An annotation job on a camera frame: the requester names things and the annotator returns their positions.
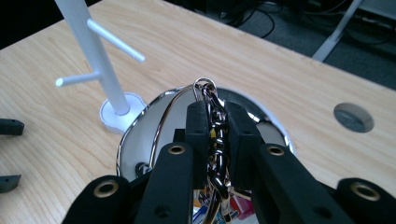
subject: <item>round hole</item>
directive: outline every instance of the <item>round hole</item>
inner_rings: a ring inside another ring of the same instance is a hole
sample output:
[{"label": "round hole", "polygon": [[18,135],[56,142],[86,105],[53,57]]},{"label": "round hole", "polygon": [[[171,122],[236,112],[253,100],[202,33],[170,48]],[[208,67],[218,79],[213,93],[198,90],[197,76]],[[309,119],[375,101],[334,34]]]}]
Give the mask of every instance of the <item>round hole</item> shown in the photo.
[{"label": "round hole", "polygon": [[375,202],[378,201],[380,198],[379,193],[375,189],[372,189],[365,184],[354,183],[350,187],[354,193],[366,200]]},{"label": "round hole", "polygon": [[167,203],[161,203],[154,209],[154,214],[160,218],[169,217],[171,215],[171,206]]},{"label": "round hole", "polygon": [[119,184],[116,181],[105,180],[96,186],[95,190],[93,191],[93,195],[98,198],[106,198],[113,195],[118,188]]},{"label": "round hole", "polygon": [[320,217],[323,217],[326,219],[332,218],[332,212],[329,209],[327,209],[326,207],[315,206],[313,210]]},{"label": "round hole", "polygon": [[368,133],[374,128],[374,119],[364,108],[341,103],[334,108],[334,116],[345,128],[356,133]]},{"label": "round hole", "polygon": [[274,156],[283,156],[285,154],[285,151],[280,147],[268,147],[267,151]]},{"label": "round hole", "polygon": [[184,147],[181,146],[174,146],[168,149],[169,153],[174,154],[174,155],[178,155],[178,154],[182,154],[186,149]]}]

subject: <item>stand base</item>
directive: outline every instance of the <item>stand base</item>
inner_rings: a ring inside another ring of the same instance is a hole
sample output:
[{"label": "stand base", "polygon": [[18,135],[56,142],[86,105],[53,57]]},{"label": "stand base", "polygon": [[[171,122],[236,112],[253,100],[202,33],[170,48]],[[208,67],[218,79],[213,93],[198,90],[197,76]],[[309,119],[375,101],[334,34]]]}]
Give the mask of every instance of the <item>stand base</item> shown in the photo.
[{"label": "stand base", "polygon": [[129,112],[125,115],[117,115],[108,100],[106,100],[100,108],[99,115],[101,121],[113,133],[124,134],[129,126],[131,126],[132,122],[134,122],[137,116],[139,116],[146,107],[142,98],[137,94],[125,92],[125,98],[130,107]]}]

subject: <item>metal bowl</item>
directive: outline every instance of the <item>metal bowl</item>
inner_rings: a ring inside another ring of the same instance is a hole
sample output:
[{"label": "metal bowl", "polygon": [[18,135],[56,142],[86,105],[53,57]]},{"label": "metal bowl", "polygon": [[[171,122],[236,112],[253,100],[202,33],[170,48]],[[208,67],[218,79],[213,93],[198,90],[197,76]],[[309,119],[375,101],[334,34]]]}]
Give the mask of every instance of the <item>metal bowl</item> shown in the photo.
[{"label": "metal bowl", "polygon": [[[163,112],[182,89],[176,88],[158,96],[141,112],[125,132],[117,156],[118,175],[132,181],[137,178],[136,165],[140,162],[149,163],[153,139]],[[255,103],[254,100],[241,93],[224,88],[218,88],[218,94],[220,100],[239,104],[247,110],[266,143],[279,144],[293,151],[292,143],[285,129],[264,106]],[[158,148],[172,142],[175,129],[185,129],[187,106],[194,102],[195,98],[192,90],[184,92],[176,100],[163,124]]]}]

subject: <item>black object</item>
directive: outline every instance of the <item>black object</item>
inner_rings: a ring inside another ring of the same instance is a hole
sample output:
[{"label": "black object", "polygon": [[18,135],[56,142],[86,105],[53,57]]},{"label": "black object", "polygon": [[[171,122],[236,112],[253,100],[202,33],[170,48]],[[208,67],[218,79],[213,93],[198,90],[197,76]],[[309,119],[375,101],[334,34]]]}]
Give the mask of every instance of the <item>black object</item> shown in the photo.
[{"label": "black object", "polygon": [[[379,186],[358,178],[341,180],[337,189],[320,184],[288,148],[258,139],[242,106],[226,103],[225,108],[231,182],[251,190],[260,223],[396,223],[396,200]],[[94,180],[72,204],[64,223],[191,223],[192,183],[197,187],[202,183],[196,159],[205,151],[199,143],[208,124],[192,116],[204,117],[201,103],[188,111],[185,143],[163,147],[154,169],[131,182],[129,190],[93,198],[93,189],[104,181]],[[180,139],[180,130],[174,139]],[[119,176],[107,176],[105,181],[127,185]]]},{"label": "black object", "polygon": [[[22,135],[24,124],[16,119],[0,119],[0,134]],[[21,175],[0,176],[0,193],[6,193],[18,186]]]},{"label": "black object", "polygon": [[3,175],[0,176],[0,193],[7,193],[18,186],[20,175]]},{"label": "black object", "polygon": [[0,119],[0,134],[22,135],[24,124],[16,119]]}]

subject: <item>white pole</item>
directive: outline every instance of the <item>white pole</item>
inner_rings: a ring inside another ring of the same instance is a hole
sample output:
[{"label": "white pole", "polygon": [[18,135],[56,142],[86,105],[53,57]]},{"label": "white pole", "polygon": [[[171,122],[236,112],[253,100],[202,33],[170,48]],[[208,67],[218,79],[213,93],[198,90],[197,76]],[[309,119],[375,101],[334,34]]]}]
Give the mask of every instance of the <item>white pole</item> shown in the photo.
[{"label": "white pole", "polygon": [[335,45],[337,45],[338,41],[341,39],[347,23],[352,18],[356,9],[358,9],[361,1],[362,0],[353,0],[349,8],[347,9],[343,19],[341,19],[332,34],[320,46],[317,52],[315,52],[315,54],[312,56],[312,59],[323,62],[327,58],[327,56],[329,56],[329,54],[332,52],[332,49],[334,49]]},{"label": "white pole", "polygon": [[96,21],[94,21],[92,19],[88,19],[87,20],[87,26],[92,31],[96,32],[99,36],[101,36],[104,39],[106,39],[108,42],[110,42],[113,45],[117,46],[119,49],[122,49],[125,53],[127,53],[129,56],[131,56],[134,59],[136,59],[138,62],[142,63],[143,61],[145,61],[145,56],[144,55],[142,55],[137,50],[129,47],[127,44],[125,44],[125,42],[123,42],[118,37],[116,37],[113,34],[111,34],[108,30],[106,30],[103,26],[101,26]]},{"label": "white pole", "polygon": [[99,81],[114,112],[117,115],[127,114],[130,107],[107,57],[105,47],[99,36],[87,27],[87,21],[91,19],[91,15],[85,1],[55,0],[55,2],[71,27],[93,72],[101,76]]},{"label": "white pole", "polygon": [[100,78],[101,75],[99,73],[89,73],[89,74],[71,76],[71,77],[60,77],[56,79],[55,85],[57,87],[63,87],[63,86],[77,84],[80,82],[93,81]]}]

